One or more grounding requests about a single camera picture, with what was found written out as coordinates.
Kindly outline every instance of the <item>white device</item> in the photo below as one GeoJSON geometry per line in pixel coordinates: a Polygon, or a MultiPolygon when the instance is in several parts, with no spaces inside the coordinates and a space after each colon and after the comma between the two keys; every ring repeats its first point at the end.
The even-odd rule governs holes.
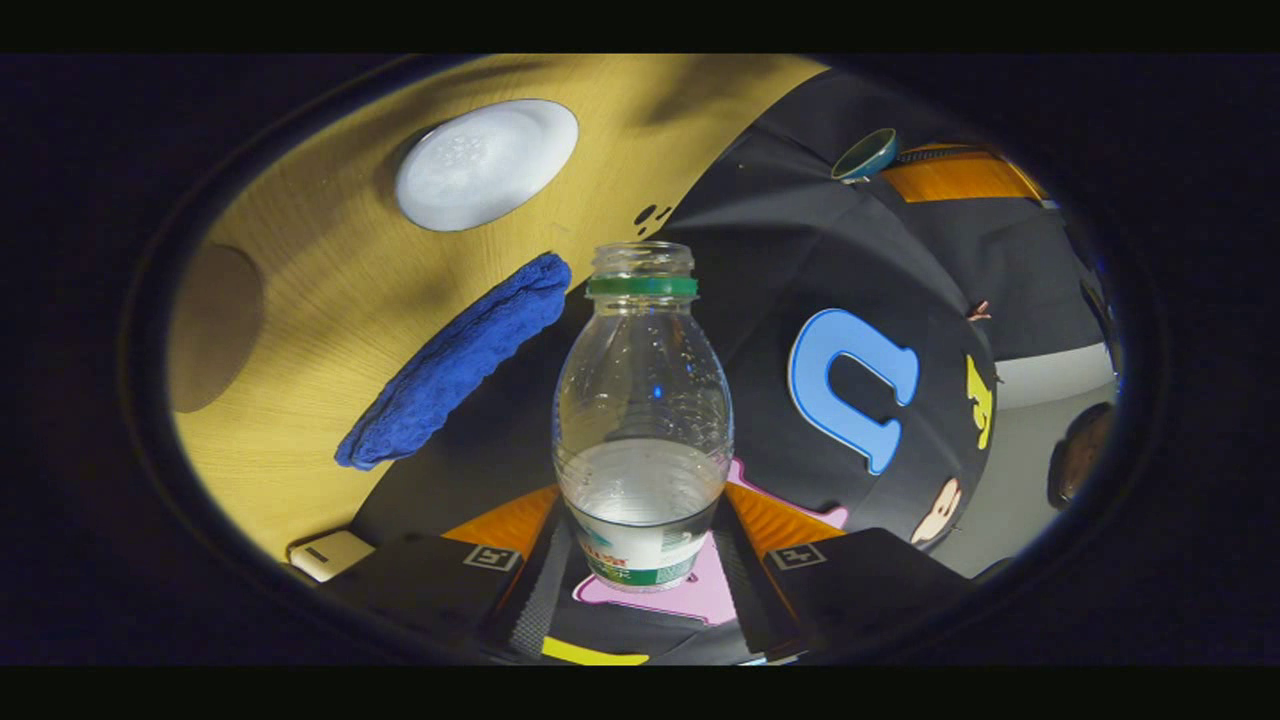
{"type": "Polygon", "coordinates": [[[396,201],[429,231],[497,220],[552,182],[577,145],[577,118],[549,100],[486,105],[429,132],[404,156],[396,201]]]}
{"type": "Polygon", "coordinates": [[[317,583],[329,580],[374,552],[374,546],[348,530],[338,530],[323,538],[300,543],[289,548],[289,562],[317,583]]]}

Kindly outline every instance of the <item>bottle label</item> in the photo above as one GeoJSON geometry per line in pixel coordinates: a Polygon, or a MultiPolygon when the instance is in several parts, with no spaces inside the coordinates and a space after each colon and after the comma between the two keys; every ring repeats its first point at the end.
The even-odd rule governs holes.
{"type": "Polygon", "coordinates": [[[707,542],[713,502],[701,512],[662,525],[620,525],[568,505],[591,571],[622,585],[649,587],[682,578],[707,542]]]}

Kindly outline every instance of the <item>orange object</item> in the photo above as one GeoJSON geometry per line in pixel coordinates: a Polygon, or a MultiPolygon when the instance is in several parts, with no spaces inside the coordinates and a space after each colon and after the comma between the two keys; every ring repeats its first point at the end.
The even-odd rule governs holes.
{"type": "Polygon", "coordinates": [[[443,537],[472,544],[518,550],[524,557],[534,551],[534,542],[543,529],[547,514],[559,497],[559,487],[547,486],[543,489],[517,497],[493,510],[474,518],[443,537]]]}
{"type": "MultiPolygon", "coordinates": [[[[925,145],[915,150],[955,147],[925,145]]],[[[969,200],[977,197],[1027,197],[1048,200],[1048,193],[1012,163],[983,150],[959,152],[881,173],[908,202],[969,200]]]]}
{"type": "Polygon", "coordinates": [[[838,538],[845,534],[831,525],[792,510],[785,503],[739,486],[726,486],[755,556],[763,560],[771,550],[838,538]]]}

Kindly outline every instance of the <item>bottle neck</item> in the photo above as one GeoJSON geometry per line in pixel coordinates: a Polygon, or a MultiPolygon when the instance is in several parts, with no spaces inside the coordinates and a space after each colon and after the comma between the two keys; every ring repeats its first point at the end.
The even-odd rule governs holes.
{"type": "Polygon", "coordinates": [[[649,295],[598,295],[595,301],[596,315],[657,315],[678,314],[689,315],[692,307],[692,297],[649,296],[649,295]]]}

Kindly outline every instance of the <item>brown circular panel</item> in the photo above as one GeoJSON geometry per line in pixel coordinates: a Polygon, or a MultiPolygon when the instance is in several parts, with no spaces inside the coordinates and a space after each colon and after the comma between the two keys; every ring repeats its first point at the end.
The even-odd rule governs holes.
{"type": "Polygon", "coordinates": [[[169,333],[169,397],[178,413],[218,398],[262,328],[262,277],[243,252],[206,245],[187,269],[169,333]]]}

